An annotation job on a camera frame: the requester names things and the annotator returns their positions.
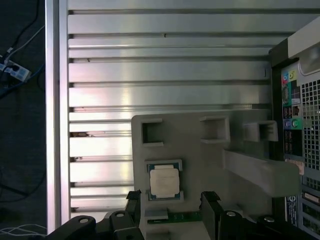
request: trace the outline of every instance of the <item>screw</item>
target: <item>screw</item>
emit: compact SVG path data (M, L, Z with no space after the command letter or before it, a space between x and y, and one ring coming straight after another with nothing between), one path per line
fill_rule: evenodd
M274 222L275 222L275 220L274 220L272 217L270 217L270 216L266 216L266 217L264 218L264 220L265 220L266 222L268 222L268 223L274 223Z
M87 223L89 220L88 219L86 219L86 218L82 218L82 219L80 219L80 223L81 224L85 224L85 223Z
M236 214L235 214L233 211L228 211L226 214L227 214L229 217L234 217L234 216L236 216Z

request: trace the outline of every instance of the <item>cable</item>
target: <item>cable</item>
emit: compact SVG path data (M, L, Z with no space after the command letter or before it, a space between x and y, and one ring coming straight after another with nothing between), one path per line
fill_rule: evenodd
M10 65L10 66L5 66L5 67L4 67L4 69L2 70L2 72L0 72L0 81L1 81L2 77L3 77L4 74L5 74L5 71L6 71L7 69L9 69L9 68L12 68L12 67L13 67L12 65Z
M38 88L40 89L41 92L45 93L46 90L40 85L40 76L42 75L42 73L45 73L46 71L43 70L41 71L38 76L36 77L36 85L38 86Z
M42 175L42 177L40 179L40 182L37 184L37 186L31 192L29 192L29 194L27 196L24 196L24 197L21 197L21 198L18 198L18 199L14 199L14 200L0 201L0 203L15 203L15 202L19 202L19 201L25 200L26 198L30 197L32 194L34 194L40 188L40 186L45 181L45 179L46 179L46 171L44 171L44 173L43 173L43 175Z
M0 184L2 184L2 181L4 180L4 174L2 172L1 166L0 166ZM2 193L3 193L4 189L1 188L0 190L0 198L2 197Z
M26 84L30 79L34 78L36 75L38 75L41 70L43 69L45 65L43 64L34 74L32 74L27 80L22 81L14 86L11 86L7 88L3 93L0 94L0 100L3 99L5 96L7 96L9 93L13 92L14 90L17 90L20 86Z
M8 64L8 62L10 61L10 58L18 51L20 51L21 49L23 49L25 46L27 46L40 32L42 29L45 28L45 25L43 25L28 41L26 41L25 44L23 44L21 47L17 48L16 50L14 50L13 52L11 52L4 60L4 64Z
M25 33L25 31L30 28L37 20L38 20L38 17L39 17L39 6L40 6L40 0L37 0L36 1L36 12L35 12L35 16L34 16L34 19L28 24L26 25L22 30L21 32L18 34L18 36L15 38L13 44L11 45L11 47L7 50L7 53L10 53L15 47L16 45L18 44L21 36Z
M9 234L15 230L20 230L22 232L25 232L25 233L33 233L33 235L40 235L40 236L46 236L45 234L42 234L42 233L39 233L39 232L36 232L36 231L30 231L30 230L26 230L26 229L23 229L22 227L25 227L25 226L37 226L37 227L40 227L40 228L43 228L43 229L47 229L46 227L44 226L41 226L41 225L37 225L37 224L25 224L25 225L21 225L21 226L17 226L17 227L6 227L6 228L3 228L0 230L0 235L6 235L6 234Z

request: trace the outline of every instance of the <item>black cable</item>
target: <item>black cable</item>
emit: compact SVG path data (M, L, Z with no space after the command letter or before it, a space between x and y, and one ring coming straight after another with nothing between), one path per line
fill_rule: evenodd
M9 69L9 68L12 68L12 67L13 67L13 65L4 67L4 69L2 70L2 72L0 72L0 82L1 82L2 77L3 77L4 74L5 74L5 71L6 71L7 69Z
M21 197L21 198L18 198L18 199L14 199L14 200L0 201L0 203L15 203L15 202L19 202L19 201L25 200L26 198L30 197L32 194L34 194L40 188L40 186L45 181L45 179L46 179L46 171L44 171L44 173L43 173L43 175L41 177L41 180L37 184L37 186L31 192L29 192L27 196L24 196L24 197Z
M46 90L40 85L40 76L42 75L42 73L45 72L44 69L43 69L42 72L40 72L40 74L38 74L38 76L36 77L36 85L38 86L38 89L39 89L41 92L43 92L43 93L45 93Z
M21 32L19 33L19 35L15 38L13 44L11 45L11 48L15 48L21 38L21 36L25 33L25 31L30 28L38 19L39 17L39 5L40 5L40 0L37 0L36 1L36 12L35 12L35 16L34 16L34 19L28 24L26 25L22 30Z
M0 167L0 184L2 184L3 179L4 179L4 174L3 174L2 169ZM3 191L4 191L4 189L1 188L1 190L0 190L0 198L2 197Z

